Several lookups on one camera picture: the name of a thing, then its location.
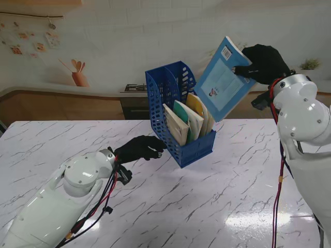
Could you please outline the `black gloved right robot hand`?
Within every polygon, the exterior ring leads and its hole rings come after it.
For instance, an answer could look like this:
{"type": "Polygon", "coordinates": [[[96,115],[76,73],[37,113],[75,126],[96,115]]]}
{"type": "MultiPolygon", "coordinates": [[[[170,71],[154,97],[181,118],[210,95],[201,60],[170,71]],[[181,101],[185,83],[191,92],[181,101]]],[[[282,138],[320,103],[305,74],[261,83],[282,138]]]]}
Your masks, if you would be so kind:
{"type": "Polygon", "coordinates": [[[256,44],[246,47],[242,53],[251,61],[249,66],[235,66],[234,73],[253,79],[263,85],[270,85],[276,79],[289,76],[291,70],[278,50],[269,45],[256,44]]]}

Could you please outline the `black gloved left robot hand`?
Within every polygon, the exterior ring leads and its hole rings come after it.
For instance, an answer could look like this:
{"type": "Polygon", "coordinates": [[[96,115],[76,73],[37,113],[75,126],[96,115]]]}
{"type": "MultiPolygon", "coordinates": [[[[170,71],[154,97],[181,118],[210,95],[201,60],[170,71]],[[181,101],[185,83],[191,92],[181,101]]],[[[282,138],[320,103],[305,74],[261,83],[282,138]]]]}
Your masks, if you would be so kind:
{"type": "Polygon", "coordinates": [[[143,158],[147,161],[157,159],[167,148],[166,144],[155,136],[141,135],[131,139],[114,151],[117,162],[124,164],[143,158]]]}

